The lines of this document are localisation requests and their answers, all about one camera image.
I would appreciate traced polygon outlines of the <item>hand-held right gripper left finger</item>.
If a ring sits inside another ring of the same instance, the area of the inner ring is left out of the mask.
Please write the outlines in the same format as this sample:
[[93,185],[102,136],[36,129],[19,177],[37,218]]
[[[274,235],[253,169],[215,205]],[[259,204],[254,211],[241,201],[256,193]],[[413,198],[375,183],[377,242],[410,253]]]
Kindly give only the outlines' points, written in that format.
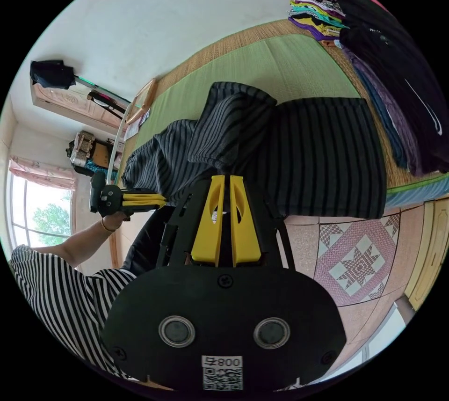
[[211,178],[191,258],[199,264],[218,266],[223,222],[225,176]]

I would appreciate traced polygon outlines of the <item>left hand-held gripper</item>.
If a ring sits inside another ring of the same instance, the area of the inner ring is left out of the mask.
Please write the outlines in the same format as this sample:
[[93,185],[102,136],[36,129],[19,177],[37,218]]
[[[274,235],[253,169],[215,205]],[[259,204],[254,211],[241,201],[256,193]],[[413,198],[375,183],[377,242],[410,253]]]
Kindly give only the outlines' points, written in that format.
[[121,212],[130,218],[133,212],[149,212],[166,205],[165,197],[147,190],[121,190],[116,185],[106,185],[101,192],[99,214],[101,217]]

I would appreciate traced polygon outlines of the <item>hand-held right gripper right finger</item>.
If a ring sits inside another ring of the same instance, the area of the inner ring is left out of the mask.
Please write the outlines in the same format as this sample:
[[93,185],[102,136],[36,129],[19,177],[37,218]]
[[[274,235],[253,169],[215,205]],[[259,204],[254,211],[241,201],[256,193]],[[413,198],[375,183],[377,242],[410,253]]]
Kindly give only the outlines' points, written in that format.
[[230,176],[230,202],[233,266],[257,263],[261,258],[261,250],[241,176]]

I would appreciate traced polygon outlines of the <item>person's left hand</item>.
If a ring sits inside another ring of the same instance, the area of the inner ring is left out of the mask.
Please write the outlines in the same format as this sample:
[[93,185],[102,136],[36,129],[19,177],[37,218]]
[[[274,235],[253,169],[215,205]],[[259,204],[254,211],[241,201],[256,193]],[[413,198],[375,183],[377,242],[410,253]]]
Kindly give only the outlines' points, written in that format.
[[120,228],[123,222],[129,221],[130,215],[123,212],[117,211],[113,214],[106,215],[101,218],[101,226],[108,233],[114,233],[117,229]]

